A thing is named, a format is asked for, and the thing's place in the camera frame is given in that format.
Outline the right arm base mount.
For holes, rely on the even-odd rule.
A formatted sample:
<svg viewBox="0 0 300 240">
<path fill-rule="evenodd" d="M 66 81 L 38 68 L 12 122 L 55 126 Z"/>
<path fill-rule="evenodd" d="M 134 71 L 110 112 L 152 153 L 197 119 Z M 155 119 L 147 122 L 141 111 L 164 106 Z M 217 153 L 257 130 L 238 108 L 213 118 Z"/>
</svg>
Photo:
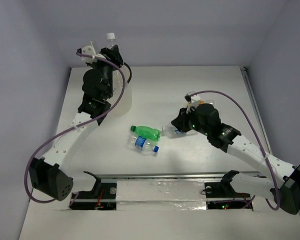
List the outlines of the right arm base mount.
<svg viewBox="0 0 300 240">
<path fill-rule="evenodd" d="M 231 170 L 220 181 L 206 182 L 200 194 L 205 196 L 208 210 L 253 210 L 249 193 L 236 192 L 230 185 L 233 177 L 240 172 Z"/>
</svg>

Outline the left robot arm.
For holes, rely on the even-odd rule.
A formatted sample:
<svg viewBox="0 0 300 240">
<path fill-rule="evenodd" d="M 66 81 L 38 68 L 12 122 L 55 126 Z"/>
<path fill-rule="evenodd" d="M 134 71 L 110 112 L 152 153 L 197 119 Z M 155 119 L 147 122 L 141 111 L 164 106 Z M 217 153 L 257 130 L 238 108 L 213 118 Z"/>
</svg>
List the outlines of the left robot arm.
<svg viewBox="0 0 300 240">
<path fill-rule="evenodd" d="M 84 51 L 85 48 L 79 48 L 76 54 L 85 59 L 90 70 L 83 76 L 82 102 L 71 125 L 39 146 L 26 165 L 24 188 L 36 203 L 61 202 L 67 198 L 74 184 L 73 178 L 66 174 L 72 158 L 123 97 L 121 92 L 114 104 L 108 101 L 114 95 L 113 72 L 122 73 L 121 67 L 125 64 L 118 45 L 102 48 L 94 54 Z M 28 184 L 51 197 L 50 201 L 36 199 Z"/>
</svg>

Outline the clear bottle white cap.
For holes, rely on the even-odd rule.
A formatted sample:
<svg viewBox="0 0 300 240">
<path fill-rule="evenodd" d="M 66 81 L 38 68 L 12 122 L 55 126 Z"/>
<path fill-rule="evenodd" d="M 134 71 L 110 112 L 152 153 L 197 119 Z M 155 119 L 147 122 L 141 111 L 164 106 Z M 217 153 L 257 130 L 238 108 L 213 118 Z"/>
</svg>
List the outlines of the clear bottle white cap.
<svg viewBox="0 0 300 240">
<path fill-rule="evenodd" d="M 112 63 L 118 63 L 119 46 L 116 40 L 116 36 L 113 32 L 109 32 L 106 34 L 106 38 L 107 38 L 106 47 L 110 49 L 112 53 L 112 56 L 110 56 L 109 58 Z M 116 68 L 112 72 L 112 86 L 113 86 L 114 94 L 118 93 L 122 87 L 122 76 Z"/>
</svg>

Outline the green plastic bottle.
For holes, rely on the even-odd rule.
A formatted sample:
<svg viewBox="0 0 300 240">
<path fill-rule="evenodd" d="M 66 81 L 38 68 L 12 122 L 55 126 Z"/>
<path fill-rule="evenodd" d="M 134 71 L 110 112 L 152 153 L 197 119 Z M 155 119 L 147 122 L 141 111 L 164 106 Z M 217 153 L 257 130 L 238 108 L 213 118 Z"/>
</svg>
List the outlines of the green plastic bottle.
<svg viewBox="0 0 300 240">
<path fill-rule="evenodd" d="M 158 142 L 161 137 L 161 131 L 156 128 L 151 128 L 148 126 L 135 126 L 132 125 L 130 127 L 130 131 L 138 135 L 139 137 L 143 137 L 145 139 L 149 139 L 151 141 Z"/>
</svg>

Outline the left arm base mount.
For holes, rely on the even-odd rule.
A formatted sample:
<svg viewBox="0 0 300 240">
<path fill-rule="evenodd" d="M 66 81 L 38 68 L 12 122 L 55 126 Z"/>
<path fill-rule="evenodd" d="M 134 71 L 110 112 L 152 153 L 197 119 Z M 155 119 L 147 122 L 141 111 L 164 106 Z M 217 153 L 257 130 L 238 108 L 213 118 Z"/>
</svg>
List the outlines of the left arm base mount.
<svg viewBox="0 0 300 240">
<path fill-rule="evenodd" d="M 117 209 L 117 182 L 102 182 L 102 179 L 92 172 L 84 171 L 85 174 L 95 179 L 93 187 L 89 191 L 72 193 L 69 208 L 71 210 L 114 211 Z"/>
</svg>

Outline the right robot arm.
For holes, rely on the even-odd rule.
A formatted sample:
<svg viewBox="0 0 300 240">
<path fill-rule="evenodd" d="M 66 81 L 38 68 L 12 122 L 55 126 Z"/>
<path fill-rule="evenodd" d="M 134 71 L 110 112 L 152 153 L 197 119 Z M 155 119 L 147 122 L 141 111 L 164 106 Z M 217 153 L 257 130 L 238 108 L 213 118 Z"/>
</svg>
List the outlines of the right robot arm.
<svg viewBox="0 0 300 240">
<path fill-rule="evenodd" d="M 260 172 L 264 178 L 252 177 L 231 170 L 221 180 L 225 196 L 248 193 L 273 200 L 283 211 L 296 215 L 300 211 L 300 164 L 293 165 L 249 141 L 234 127 L 221 122 L 218 110 L 209 103 L 179 110 L 172 125 L 180 132 L 194 130 L 207 137 L 215 148 L 236 157 Z"/>
</svg>

